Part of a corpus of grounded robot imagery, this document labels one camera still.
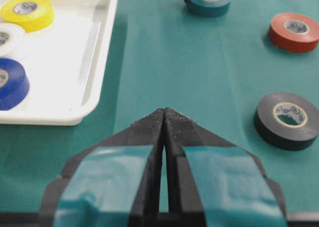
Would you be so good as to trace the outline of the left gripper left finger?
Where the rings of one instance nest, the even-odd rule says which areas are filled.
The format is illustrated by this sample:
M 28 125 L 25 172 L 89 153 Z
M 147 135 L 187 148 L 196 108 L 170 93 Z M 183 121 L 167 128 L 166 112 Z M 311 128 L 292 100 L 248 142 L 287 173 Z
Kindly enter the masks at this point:
M 164 110 L 72 156 L 46 187 L 42 227 L 145 227 L 159 211 Z

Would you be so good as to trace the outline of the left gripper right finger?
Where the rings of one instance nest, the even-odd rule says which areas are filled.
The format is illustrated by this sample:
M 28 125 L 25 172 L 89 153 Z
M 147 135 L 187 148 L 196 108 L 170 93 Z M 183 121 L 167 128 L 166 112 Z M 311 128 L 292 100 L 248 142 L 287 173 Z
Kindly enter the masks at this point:
M 168 203 L 184 227 L 285 227 L 281 188 L 260 159 L 164 110 Z

